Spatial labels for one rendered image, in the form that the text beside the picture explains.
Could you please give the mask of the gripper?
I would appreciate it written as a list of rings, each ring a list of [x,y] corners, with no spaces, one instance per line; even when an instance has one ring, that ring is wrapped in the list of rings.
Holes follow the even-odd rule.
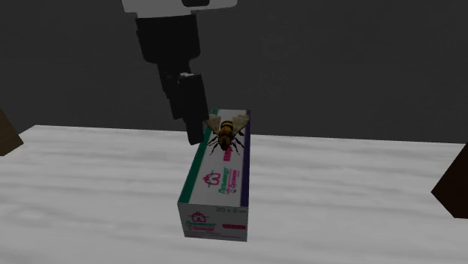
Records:
[[[201,143],[209,109],[202,75],[190,73],[190,61],[201,53],[197,16],[136,18],[135,22],[142,57],[157,65],[172,117],[182,117],[191,145]]]

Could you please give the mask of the yellow black bee figure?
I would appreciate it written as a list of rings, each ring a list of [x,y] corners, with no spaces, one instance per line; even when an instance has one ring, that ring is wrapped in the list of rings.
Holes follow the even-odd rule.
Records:
[[[246,128],[249,121],[250,116],[248,114],[240,114],[225,121],[221,121],[221,117],[216,114],[210,114],[205,124],[214,134],[214,138],[207,143],[207,146],[213,146],[211,155],[218,146],[222,151],[232,151],[232,147],[234,147],[236,153],[240,155],[238,146],[244,148],[244,145],[237,136],[245,135],[242,130]]]

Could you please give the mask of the white medicine box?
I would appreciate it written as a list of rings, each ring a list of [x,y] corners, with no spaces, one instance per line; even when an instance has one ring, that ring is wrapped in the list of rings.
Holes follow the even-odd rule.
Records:
[[[240,154],[207,146],[215,135],[205,125],[204,141],[196,151],[189,173],[178,198],[178,212],[184,236],[246,242],[251,164],[251,111],[214,109],[210,114],[230,120],[248,114],[250,121],[237,138]]]

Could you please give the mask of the dark brown block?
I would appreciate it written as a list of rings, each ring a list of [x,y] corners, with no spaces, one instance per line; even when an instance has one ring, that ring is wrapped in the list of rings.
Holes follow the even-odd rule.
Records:
[[[468,220],[468,143],[451,162],[431,193],[453,218]]]

